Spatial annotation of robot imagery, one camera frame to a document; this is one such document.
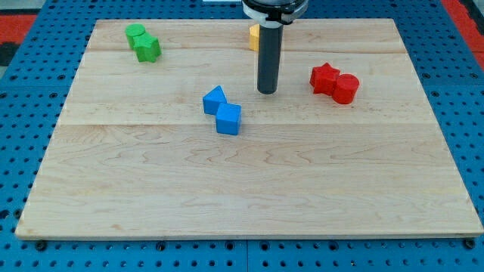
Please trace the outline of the robot arm flange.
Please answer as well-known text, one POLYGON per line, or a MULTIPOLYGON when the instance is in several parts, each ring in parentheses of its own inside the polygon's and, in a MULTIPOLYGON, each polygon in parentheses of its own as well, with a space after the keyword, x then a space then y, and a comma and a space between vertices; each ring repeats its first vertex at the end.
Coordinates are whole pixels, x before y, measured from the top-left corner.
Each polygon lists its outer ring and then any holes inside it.
POLYGON ((275 29, 300 18, 309 0, 242 0, 244 13, 260 26, 275 29))

